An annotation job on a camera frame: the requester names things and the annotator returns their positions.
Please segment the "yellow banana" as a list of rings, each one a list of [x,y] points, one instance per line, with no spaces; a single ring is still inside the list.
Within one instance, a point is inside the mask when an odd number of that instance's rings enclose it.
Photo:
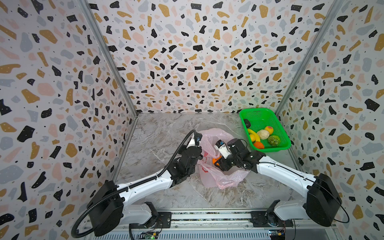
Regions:
[[[250,139],[251,139],[251,142],[252,142],[252,143],[254,143],[254,142],[260,142],[260,141],[261,141],[259,135],[258,135],[255,131],[253,131],[253,130],[251,130],[251,129],[247,129],[247,131],[248,131],[248,134],[249,134],[249,136],[250,136]]]

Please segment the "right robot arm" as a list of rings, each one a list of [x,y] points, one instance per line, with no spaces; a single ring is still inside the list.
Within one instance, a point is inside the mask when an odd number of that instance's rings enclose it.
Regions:
[[[215,149],[220,152],[214,165],[223,172],[233,167],[261,174],[290,187],[301,198],[290,201],[275,200],[259,218],[262,224],[272,227],[280,222],[296,219],[310,219],[323,227],[329,227],[342,206],[342,200],[327,175],[314,176],[280,164],[259,151],[250,152],[239,139],[228,143],[219,140]]]

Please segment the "green fruit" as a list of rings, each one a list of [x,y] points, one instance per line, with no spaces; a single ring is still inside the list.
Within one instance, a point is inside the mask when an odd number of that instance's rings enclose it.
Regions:
[[[268,137],[268,143],[272,147],[277,147],[281,143],[281,139],[280,139],[279,136],[271,135],[271,136]]]

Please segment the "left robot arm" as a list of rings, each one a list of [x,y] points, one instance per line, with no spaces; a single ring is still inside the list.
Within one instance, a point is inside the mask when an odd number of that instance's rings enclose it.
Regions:
[[[203,158],[201,147],[183,146],[179,153],[181,157],[147,178],[119,185],[113,181],[104,183],[87,205],[94,235],[103,236],[125,224],[152,227],[159,216],[156,208],[151,202],[136,202],[181,184],[195,173],[197,162]]]

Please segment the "peach yellow red fruit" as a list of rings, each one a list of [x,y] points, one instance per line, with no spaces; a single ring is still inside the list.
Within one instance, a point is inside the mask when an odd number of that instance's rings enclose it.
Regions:
[[[274,133],[274,128],[271,126],[266,126],[265,130],[268,131],[270,135],[272,135]]]

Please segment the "pink plastic bag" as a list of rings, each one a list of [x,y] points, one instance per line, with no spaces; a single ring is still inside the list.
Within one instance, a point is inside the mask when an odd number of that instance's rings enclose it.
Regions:
[[[234,137],[218,128],[203,130],[201,134],[203,137],[200,146],[203,150],[203,159],[198,161],[197,169],[203,185],[206,188],[218,187],[220,190],[237,187],[249,174],[248,171],[236,166],[231,167],[229,171],[222,171],[214,165],[217,160],[223,157],[219,150],[215,148],[217,141],[223,141],[227,144]]]

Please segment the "green plastic basket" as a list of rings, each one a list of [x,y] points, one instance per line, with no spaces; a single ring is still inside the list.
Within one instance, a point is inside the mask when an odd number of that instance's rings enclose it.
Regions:
[[[291,147],[291,141],[273,111],[245,109],[240,111],[239,116],[252,150],[272,153]]]

